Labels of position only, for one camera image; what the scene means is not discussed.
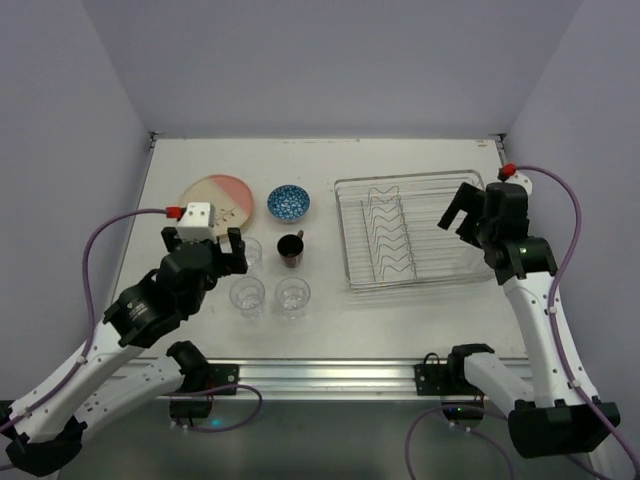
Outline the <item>blue patterned bowl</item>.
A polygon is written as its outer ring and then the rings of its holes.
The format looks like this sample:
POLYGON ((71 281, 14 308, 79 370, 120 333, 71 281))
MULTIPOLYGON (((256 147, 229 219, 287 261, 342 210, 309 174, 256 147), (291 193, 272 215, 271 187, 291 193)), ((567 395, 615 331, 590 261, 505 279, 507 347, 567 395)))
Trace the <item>blue patterned bowl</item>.
POLYGON ((282 223, 300 221, 311 207, 308 192, 298 185, 281 185, 270 192, 267 197, 267 210, 282 223))

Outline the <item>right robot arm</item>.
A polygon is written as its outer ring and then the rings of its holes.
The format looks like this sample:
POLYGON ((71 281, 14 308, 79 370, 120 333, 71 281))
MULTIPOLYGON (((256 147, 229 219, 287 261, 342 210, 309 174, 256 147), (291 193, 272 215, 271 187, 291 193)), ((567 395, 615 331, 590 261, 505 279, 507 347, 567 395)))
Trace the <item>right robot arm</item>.
POLYGON ((559 270, 549 243, 529 233, 528 194, 511 183, 484 189, 462 183, 438 225, 484 254, 513 312, 532 381, 513 373, 486 344, 452 348, 454 383, 489 396, 506 416, 511 441, 524 458, 586 454, 620 423, 618 407, 603 402, 582 365, 556 285, 559 270))

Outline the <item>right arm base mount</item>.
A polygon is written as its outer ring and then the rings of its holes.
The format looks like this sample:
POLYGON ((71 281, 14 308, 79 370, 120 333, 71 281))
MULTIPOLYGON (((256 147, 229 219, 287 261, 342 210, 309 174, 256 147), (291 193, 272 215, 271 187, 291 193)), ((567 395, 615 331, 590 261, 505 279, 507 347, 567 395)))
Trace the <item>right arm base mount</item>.
POLYGON ((501 413, 485 409, 484 392, 466 380, 464 362, 472 355, 494 354, 495 351, 486 344, 463 344, 454 346, 443 361, 435 352, 425 355, 421 363, 414 365, 414 382, 418 396, 472 396, 471 401, 454 404, 444 402, 440 408, 424 411, 414 420, 417 424, 423 418, 440 417, 439 421, 452 422, 454 426, 465 426, 465 421, 481 421, 485 415, 499 420, 506 418, 501 413))

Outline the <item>cream plate back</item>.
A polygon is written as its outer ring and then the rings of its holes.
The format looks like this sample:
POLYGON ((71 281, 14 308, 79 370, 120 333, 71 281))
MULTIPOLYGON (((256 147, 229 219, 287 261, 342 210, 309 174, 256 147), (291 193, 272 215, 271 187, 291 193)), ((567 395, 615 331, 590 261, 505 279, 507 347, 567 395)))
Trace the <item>cream plate back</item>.
POLYGON ((225 236, 228 228, 244 230, 251 221, 254 198, 249 186, 230 175, 209 175, 190 185, 181 195, 179 205, 208 202, 214 207, 214 233, 225 236))

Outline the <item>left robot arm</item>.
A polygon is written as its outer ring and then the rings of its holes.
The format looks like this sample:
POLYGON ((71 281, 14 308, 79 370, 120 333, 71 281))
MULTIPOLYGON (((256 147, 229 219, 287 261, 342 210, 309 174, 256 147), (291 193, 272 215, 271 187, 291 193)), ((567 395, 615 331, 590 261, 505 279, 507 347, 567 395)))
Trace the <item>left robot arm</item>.
POLYGON ((187 239, 184 229, 162 231, 168 253, 156 269, 123 290, 90 339, 40 386, 1 404, 1 433, 13 468, 45 477, 67 465, 84 441, 109 420, 164 394, 199 392, 210 367, 190 341, 178 341, 135 375, 110 383, 122 366, 200 310, 217 281, 246 273, 245 243, 237 228, 221 249, 208 232, 187 239))

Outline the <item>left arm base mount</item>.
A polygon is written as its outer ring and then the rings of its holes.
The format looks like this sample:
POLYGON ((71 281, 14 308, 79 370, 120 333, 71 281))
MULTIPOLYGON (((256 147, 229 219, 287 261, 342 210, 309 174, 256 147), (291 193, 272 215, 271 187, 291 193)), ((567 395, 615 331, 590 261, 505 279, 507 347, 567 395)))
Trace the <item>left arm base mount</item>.
MULTIPOLYGON (((171 345, 166 355, 178 365, 183 377, 178 393, 193 393, 214 387, 236 384, 239 380, 239 365, 233 363, 210 363, 190 341, 179 341, 171 345)), ((169 402, 169 416, 176 423, 193 426, 195 420, 206 419, 213 408, 213 395, 199 400, 177 399, 169 402)))

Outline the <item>clear glass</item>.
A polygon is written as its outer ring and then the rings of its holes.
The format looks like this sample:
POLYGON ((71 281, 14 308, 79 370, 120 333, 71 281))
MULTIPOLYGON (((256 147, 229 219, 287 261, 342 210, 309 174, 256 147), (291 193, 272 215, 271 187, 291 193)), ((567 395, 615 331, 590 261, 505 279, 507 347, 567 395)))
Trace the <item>clear glass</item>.
POLYGON ((255 319, 263 312, 265 294, 265 287, 261 280, 245 276, 233 283, 229 299, 243 317, 255 319))
POLYGON ((311 299, 311 288, 302 278, 288 277, 277 284, 274 298, 278 312, 284 318, 294 320, 304 315, 311 299))
POLYGON ((245 237, 245 258, 247 261, 247 273, 257 274, 261 271, 263 249, 261 243, 255 238, 245 237))

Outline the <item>dark red cup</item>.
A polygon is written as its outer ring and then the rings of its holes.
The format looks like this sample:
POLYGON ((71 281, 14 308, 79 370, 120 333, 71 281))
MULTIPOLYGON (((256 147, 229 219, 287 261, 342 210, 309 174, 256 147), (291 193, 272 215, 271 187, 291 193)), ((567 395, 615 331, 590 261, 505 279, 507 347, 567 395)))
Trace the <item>dark red cup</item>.
POLYGON ((304 231, 282 236, 276 245, 278 255, 287 268, 296 268, 304 254, 304 231))

